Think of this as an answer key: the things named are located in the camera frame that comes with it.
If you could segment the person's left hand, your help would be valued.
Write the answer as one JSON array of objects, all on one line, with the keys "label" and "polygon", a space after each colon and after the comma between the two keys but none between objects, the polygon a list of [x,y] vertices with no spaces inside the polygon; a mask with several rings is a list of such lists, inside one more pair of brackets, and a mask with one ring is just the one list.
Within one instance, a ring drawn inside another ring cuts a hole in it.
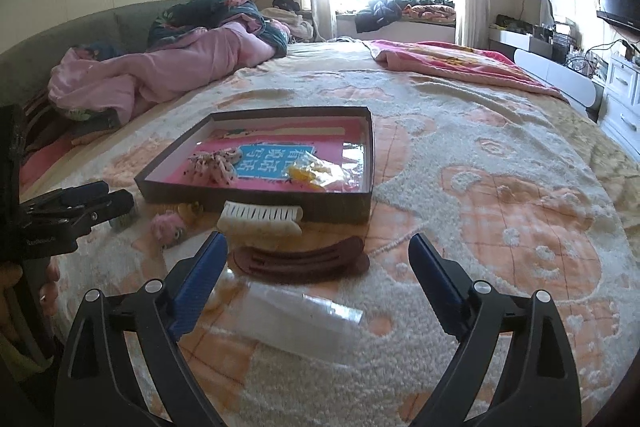
[{"label": "person's left hand", "polygon": [[46,271],[44,271],[44,283],[39,289],[39,302],[45,314],[55,314],[56,300],[58,300],[58,281],[60,277],[58,262],[51,259]]}]

